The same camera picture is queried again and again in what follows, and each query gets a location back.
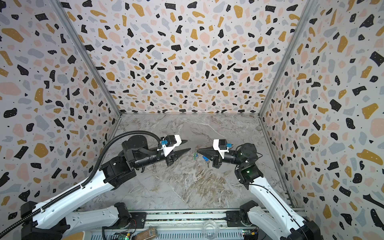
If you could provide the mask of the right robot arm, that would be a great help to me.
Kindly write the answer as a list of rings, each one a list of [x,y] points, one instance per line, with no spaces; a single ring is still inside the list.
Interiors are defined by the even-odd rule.
[[[238,182],[260,203],[249,201],[239,209],[240,221],[245,226],[256,226],[272,240],[320,240],[321,231],[314,221],[297,214],[273,189],[257,167],[262,156],[254,144],[245,143],[235,150],[226,140],[214,140],[211,147],[197,153],[218,169],[223,163],[235,165]]]

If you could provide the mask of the blue capped key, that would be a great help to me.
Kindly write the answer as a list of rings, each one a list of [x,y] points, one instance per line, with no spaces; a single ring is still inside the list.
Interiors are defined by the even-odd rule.
[[[205,160],[205,162],[207,163],[207,167],[209,168],[210,167],[210,159],[208,159],[205,156],[203,156],[203,159]]]

